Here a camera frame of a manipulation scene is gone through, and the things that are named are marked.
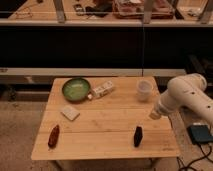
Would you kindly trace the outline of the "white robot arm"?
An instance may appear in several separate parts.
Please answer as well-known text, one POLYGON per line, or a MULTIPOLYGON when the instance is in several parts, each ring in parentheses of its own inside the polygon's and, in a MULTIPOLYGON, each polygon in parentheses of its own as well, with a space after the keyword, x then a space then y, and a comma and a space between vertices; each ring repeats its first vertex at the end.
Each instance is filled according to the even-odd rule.
POLYGON ((206 79, 198 73, 170 79, 167 90, 154 103, 150 117, 157 120, 186 106, 213 125, 213 100, 204 93, 206 88, 206 79))

